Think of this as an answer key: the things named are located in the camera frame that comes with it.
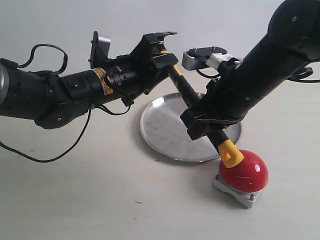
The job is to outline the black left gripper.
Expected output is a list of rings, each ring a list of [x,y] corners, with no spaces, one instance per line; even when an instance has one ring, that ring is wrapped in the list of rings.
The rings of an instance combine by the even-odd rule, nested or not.
[[[132,105],[169,76],[178,59],[173,53],[165,53],[165,37],[165,33],[144,34],[130,54],[113,59],[104,53],[99,55],[99,67],[103,69],[101,105],[119,99],[124,105]]]

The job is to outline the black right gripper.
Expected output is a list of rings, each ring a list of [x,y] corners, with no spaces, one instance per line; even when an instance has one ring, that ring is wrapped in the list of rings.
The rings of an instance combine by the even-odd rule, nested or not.
[[[215,141],[229,139],[225,125],[235,125],[253,107],[253,83],[249,77],[223,77],[207,85],[199,108],[186,109],[180,119],[192,140],[208,136]]]

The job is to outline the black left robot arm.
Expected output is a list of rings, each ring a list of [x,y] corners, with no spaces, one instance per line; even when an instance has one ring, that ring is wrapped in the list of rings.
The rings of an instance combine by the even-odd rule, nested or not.
[[[59,70],[25,71],[26,64],[0,60],[0,114],[33,120],[43,129],[61,128],[89,110],[121,100],[130,107],[135,99],[168,77],[178,63],[164,40],[170,32],[144,34],[129,54],[109,58],[110,38],[93,33],[90,68],[64,75],[67,58]]]

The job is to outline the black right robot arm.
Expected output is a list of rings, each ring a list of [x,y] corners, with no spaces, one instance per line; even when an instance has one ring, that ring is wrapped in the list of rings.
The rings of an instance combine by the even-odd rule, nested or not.
[[[221,47],[191,48],[182,66],[217,70],[206,94],[181,115],[192,140],[240,122],[283,81],[298,79],[305,66],[320,60],[320,3],[286,0],[272,15],[266,35],[243,58]]]

